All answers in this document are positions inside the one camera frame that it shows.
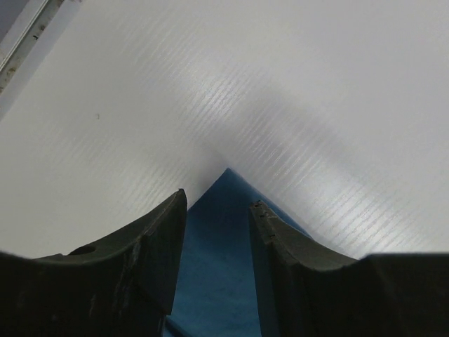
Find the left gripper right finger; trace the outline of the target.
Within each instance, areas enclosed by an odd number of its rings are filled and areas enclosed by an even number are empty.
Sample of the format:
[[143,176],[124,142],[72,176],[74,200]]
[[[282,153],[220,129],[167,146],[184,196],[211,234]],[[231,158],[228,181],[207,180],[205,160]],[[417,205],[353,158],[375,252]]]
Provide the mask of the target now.
[[284,222],[248,214],[263,336],[447,336],[448,255],[353,259]]

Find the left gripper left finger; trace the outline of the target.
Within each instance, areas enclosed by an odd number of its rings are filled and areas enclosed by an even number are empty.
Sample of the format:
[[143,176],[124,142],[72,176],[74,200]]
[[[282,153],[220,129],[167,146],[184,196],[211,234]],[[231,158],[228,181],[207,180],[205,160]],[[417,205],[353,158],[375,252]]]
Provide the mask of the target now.
[[162,336],[173,309],[187,197],[73,252],[1,254],[2,336]]

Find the teal blue t shirt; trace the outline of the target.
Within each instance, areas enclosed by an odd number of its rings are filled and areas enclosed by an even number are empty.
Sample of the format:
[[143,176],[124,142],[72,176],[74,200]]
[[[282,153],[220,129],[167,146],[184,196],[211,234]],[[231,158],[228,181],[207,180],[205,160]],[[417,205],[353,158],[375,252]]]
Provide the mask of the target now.
[[259,200],[302,227],[231,169],[189,208],[165,336],[260,336],[248,228],[249,206]]

